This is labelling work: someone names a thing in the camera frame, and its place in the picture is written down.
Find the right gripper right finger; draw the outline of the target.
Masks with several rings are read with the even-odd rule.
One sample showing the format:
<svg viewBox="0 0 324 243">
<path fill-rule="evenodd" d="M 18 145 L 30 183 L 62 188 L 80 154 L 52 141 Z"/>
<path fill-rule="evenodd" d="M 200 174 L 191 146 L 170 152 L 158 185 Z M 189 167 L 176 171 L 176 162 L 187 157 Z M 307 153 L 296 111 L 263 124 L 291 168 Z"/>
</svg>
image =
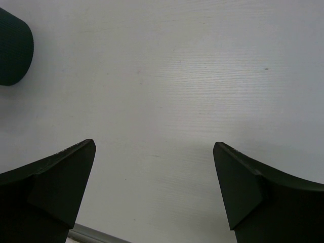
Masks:
<svg viewBox="0 0 324 243">
<path fill-rule="evenodd" d="M 289 175 L 223 142 L 215 143 L 213 156 L 237 242 L 323 242 L 323 184 Z"/>
</svg>

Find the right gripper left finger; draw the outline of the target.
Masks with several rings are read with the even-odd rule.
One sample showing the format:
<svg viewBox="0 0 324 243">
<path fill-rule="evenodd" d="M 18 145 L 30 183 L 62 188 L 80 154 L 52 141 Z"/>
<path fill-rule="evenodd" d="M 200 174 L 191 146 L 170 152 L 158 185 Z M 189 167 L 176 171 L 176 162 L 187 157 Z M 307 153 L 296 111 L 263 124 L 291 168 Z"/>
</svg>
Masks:
<svg viewBox="0 0 324 243">
<path fill-rule="evenodd" d="M 96 153 L 86 139 L 1 174 L 1 242 L 65 242 Z"/>
</svg>

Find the dark teal plastic bin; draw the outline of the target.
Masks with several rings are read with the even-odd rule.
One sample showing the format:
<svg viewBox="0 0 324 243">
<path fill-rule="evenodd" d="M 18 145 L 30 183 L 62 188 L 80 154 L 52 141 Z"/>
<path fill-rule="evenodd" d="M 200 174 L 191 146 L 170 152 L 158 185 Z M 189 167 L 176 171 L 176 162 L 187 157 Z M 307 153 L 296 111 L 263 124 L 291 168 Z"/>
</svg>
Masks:
<svg viewBox="0 0 324 243">
<path fill-rule="evenodd" d="M 34 52 L 30 27 L 1 9 L 1 85 L 12 86 L 28 72 Z"/>
</svg>

